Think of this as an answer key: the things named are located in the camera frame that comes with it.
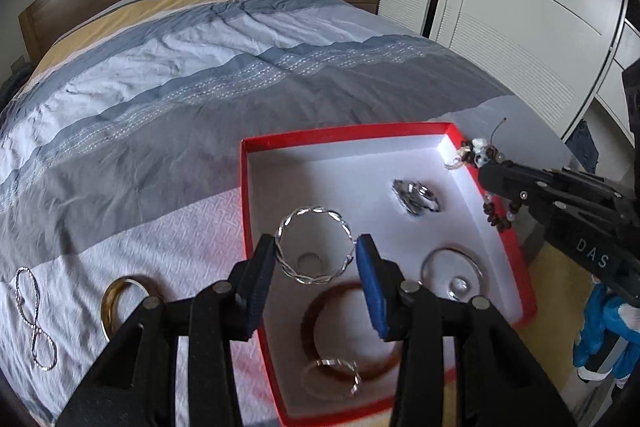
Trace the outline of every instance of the silver chain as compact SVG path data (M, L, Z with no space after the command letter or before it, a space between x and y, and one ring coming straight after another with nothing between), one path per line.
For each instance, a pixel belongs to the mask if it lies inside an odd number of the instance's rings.
M33 283L33 289L36 295L36 302L33 307L33 322L31 322L24 314L24 297L20 292L20 275L22 273L26 273L27 275L29 275L31 282ZM21 266L15 273L15 305L18 307L18 313L20 314L20 318L22 318L22 321L31 328L31 360L33 360L33 363L41 370L50 371L58 363L58 348L56 346L56 343L50 337L49 333L44 331L38 325L38 312L40 311L40 290L38 288L38 282L36 281L36 278L34 277L31 270L26 266ZM49 363L49 365L44 365L38 360L38 355L36 353L36 342L38 341L38 336L40 335L43 335L47 339L47 342L51 347L52 355L51 363Z

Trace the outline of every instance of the striped bedspread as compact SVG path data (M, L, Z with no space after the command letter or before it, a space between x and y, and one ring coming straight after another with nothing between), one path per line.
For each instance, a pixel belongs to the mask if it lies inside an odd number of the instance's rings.
M505 116L496 145L508 157L568 163L554 133L491 76L341 0L109 8L50 49L0 118L0 369L53 422L106 345L100 298L111 281L143 274L174 300L225 278L243 257L242 138L431 119L488 137ZM14 301L20 266L38 280L39 323L58 346L46 373L31 363ZM256 340L233 350L245 423L274 419ZM38 352L47 359L46 343ZM178 425L185 371L181 356Z

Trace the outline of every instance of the blue gripper pad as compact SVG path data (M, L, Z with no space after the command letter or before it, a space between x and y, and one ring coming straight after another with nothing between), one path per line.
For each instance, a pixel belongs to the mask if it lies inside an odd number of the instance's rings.
M386 323L386 301L374 264L380 261L378 250L370 235L361 235L356 241L356 265L367 301L371 325L381 339L386 339L389 327Z

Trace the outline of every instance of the brown bangle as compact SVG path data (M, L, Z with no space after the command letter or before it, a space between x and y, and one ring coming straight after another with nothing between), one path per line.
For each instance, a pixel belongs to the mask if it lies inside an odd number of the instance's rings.
M316 329L316 322L320 316L324 307L331 301L342 298L349 292L362 290L362 283L359 281L345 282L331 286L331 288L323 291L318 297L311 301L309 308L306 309L305 315L302 317L302 324L300 324L300 339L302 340L302 349L305 352L306 357L310 362L319 360L320 354L316 347L316 340L314 338L314 332ZM362 377L363 381L376 380L383 375L386 375L391 371L398 362L400 362L402 353L402 344L396 343L394 349L389 355L379 362L369 363L367 365L358 366L358 373ZM351 381L353 375L351 373L345 373L340 371L335 366L322 365L318 367L324 375L332 377L339 381Z
M110 341L116 333L113 328L114 308L118 303L118 299L120 299L120 295L124 291L124 288L129 285L137 286L145 292L147 296L162 298L156 288L156 284L148 277L126 275L114 280L105 290L104 295L102 296L102 303L100 305L102 333L104 333L107 341Z

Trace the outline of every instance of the yellow stripe on bedding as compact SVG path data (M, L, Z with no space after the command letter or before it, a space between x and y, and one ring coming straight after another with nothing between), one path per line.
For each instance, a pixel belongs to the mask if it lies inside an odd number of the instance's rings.
M88 23L54 44L38 64L33 77L59 65L73 53L116 34L126 28L143 23L163 12L171 12L215 1L230 0L140 0L118 8Z

